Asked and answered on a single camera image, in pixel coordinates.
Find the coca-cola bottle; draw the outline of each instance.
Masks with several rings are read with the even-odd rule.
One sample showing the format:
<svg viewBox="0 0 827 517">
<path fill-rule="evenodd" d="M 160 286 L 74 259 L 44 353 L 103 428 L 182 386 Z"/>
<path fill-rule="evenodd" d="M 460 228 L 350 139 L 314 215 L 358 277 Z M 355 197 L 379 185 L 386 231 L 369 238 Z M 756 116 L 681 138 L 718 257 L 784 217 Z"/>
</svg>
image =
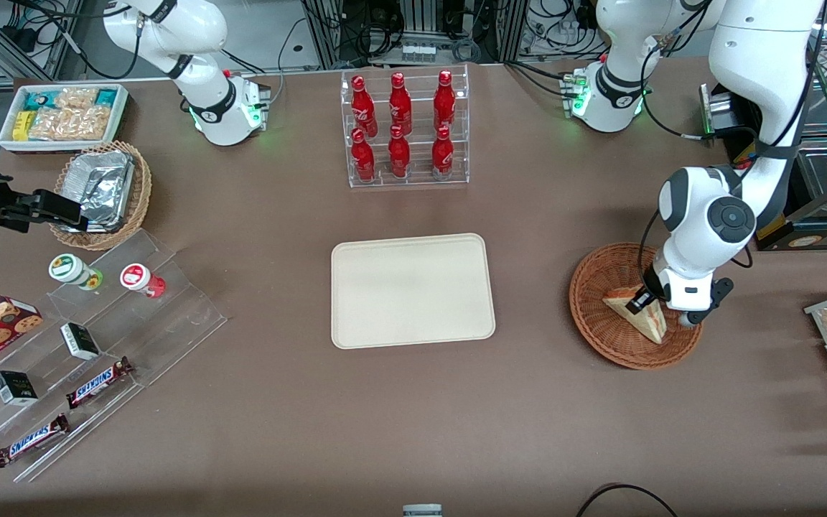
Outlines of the coca-cola bottle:
<svg viewBox="0 0 827 517">
<path fill-rule="evenodd" d="M 365 131 L 365 136 L 374 138 L 378 134 L 378 122 L 375 121 L 375 103 L 365 91 L 365 79 L 354 75 L 350 82 L 353 85 L 353 117 L 357 127 Z"/>
<path fill-rule="evenodd" d="M 404 131 L 399 124 L 391 127 L 388 154 L 391 156 L 391 174 L 397 179 L 405 179 L 411 166 L 411 147 L 407 144 L 407 138 L 404 138 Z"/>
<path fill-rule="evenodd" d="M 436 97 L 433 97 L 433 125 L 439 131 L 443 125 L 449 128 L 455 122 L 455 90 L 452 89 L 452 73 L 443 70 L 439 72 L 439 88 Z"/>
<path fill-rule="evenodd" d="M 443 126 L 436 131 L 433 143 L 433 177 L 439 181 L 449 179 L 452 174 L 452 153 L 455 146 L 449 140 L 449 127 Z"/>
<path fill-rule="evenodd" d="M 411 94 L 404 86 L 404 74 L 391 73 L 391 97 L 388 99 L 391 107 L 391 123 L 401 127 L 405 135 L 414 130 L 414 113 L 411 109 Z"/>
<path fill-rule="evenodd" d="M 350 153 L 353 156 L 353 164 L 359 181 L 371 183 L 375 180 L 375 155 L 372 154 L 372 146 L 365 141 L 365 134 L 359 128 L 353 128 L 350 136 L 353 138 Z"/>
</svg>

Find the table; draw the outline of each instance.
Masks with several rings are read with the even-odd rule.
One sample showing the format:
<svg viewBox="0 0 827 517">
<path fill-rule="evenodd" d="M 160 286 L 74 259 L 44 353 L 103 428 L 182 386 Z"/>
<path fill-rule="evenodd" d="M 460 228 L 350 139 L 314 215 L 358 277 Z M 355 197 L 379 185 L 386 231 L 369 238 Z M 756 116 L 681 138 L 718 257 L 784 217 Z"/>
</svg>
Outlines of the table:
<svg viewBox="0 0 827 517">
<path fill-rule="evenodd" d="M 509 69 L 469 71 L 472 183 L 409 192 L 347 186 L 339 73 L 289 75 L 269 131 L 231 148 L 194 131 L 171 82 L 128 82 L 121 135 L 154 174 L 145 227 L 232 319 L 37 481 L 0 472 L 0 515 L 561 516 L 617 481 L 682 515 L 827 515 L 827 356 L 801 311 L 827 299 L 827 252 L 722 268 L 737 287 L 679 366 L 608 363 L 567 313 L 572 269 L 639 240 L 663 180 L 721 146 L 646 115 L 597 134 Z M 695 131 L 710 80 L 706 60 L 662 62 L 653 110 Z M 65 160 L 3 152 L 0 170 L 50 186 Z M 462 232 L 487 243 L 489 340 L 336 349 L 335 245 Z M 0 229 L 0 294 L 52 290 L 63 250 L 47 227 Z M 604 499 L 587 515 L 658 511 Z"/>
</svg>

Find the small jar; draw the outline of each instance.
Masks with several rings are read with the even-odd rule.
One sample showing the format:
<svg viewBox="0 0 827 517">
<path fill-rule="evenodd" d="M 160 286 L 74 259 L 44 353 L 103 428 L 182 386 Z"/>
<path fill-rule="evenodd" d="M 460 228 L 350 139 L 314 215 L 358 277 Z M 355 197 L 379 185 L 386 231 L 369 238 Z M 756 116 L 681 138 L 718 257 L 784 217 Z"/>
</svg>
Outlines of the small jar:
<svg viewBox="0 0 827 517">
<path fill-rule="evenodd" d="M 121 284 L 129 291 L 141 292 L 148 298 L 157 298 L 164 293 L 164 279 L 152 274 L 142 264 L 129 264 L 123 268 Z"/>
<path fill-rule="evenodd" d="M 50 262 L 50 277 L 63 284 L 78 285 L 82 291 L 94 291 L 104 281 L 101 271 L 72 253 L 63 253 Z"/>
</svg>

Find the jar lid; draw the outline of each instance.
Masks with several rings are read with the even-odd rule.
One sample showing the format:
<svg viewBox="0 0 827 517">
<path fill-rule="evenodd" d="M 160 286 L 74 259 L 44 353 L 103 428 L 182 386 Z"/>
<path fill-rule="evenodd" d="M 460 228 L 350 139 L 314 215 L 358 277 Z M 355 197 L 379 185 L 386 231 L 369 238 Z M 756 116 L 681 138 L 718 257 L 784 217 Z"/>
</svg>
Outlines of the jar lid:
<svg viewBox="0 0 827 517">
<path fill-rule="evenodd" d="M 132 291 L 138 291 L 149 284 L 151 271 L 142 264 L 129 264 L 121 272 L 121 284 Z"/>
<path fill-rule="evenodd" d="M 50 278 L 72 281 L 82 274 L 83 262 L 72 253 L 63 253 L 50 262 Z"/>
</svg>

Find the clear acrylic bottle rack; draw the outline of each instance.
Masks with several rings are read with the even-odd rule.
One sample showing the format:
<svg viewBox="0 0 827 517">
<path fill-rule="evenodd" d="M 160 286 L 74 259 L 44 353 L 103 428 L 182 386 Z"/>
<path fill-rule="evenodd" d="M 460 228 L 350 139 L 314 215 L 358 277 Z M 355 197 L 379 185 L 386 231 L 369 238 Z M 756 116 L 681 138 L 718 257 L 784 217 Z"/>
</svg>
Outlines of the clear acrylic bottle rack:
<svg viewBox="0 0 827 517">
<path fill-rule="evenodd" d="M 411 170 L 404 180 L 391 174 L 391 158 L 388 156 L 388 142 L 391 140 L 391 112 L 388 110 L 388 98 L 391 96 L 391 73 L 401 70 L 404 83 L 411 94 L 413 106 L 413 131 L 407 135 L 411 147 Z M 455 90 L 455 124 L 449 135 L 455 146 L 452 155 L 452 173 L 448 180 L 439 181 L 433 177 L 433 143 L 436 141 L 436 129 L 433 127 L 433 97 L 439 87 L 439 72 L 449 70 L 452 73 L 452 89 Z M 359 180 L 353 164 L 350 147 L 353 141 L 350 132 L 355 128 L 353 118 L 353 88 L 350 79 L 361 75 L 365 79 L 365 89 L 375 102 L 375 118 L 378 122 L 378 134 L 368 139 L 375 154 L 375 180 L 363 183 Z M 351 187 L 378 189 L 379 187 L 442 187 L 462 185 L 470 180 L 469 156 L 469 84 L 468 68 L 456 66 L 424 66 L 385 70 L 368 68 L 347 70 L 342 73 L 340 86 L 340 107 L 344 122 L 344 145 L 347 148 L 347 176 Z"/>
<path fill-rule="evenodd" d="M 172 261 L 173 255 L 141 229 L 91 263 L 104 274 L 101 287 L 87 292 L 63 284 L 35 302 L 43 323 L 0 353 L 0 370 L 26 373 L 39 399 L 23 408 L 0 399 L 0 448 L 9 447 L 60 413 L 69 419 L 72 431 L 20 456 L 2 469 L 4 475 L 16 482 L 36 478 L 227 321 L 209 297 L 188 281 Z M 121 270 L 133 262 L 164 279 L 164 294 L 146 298 L 119 284 Z M 60 334 L 60 327 L 68 321 L 88 328 L 101 355 L 80 360 L 69 354 Z M 66 394 L 123 356 L 134 372 L 69 410 Z"/>
</svg>

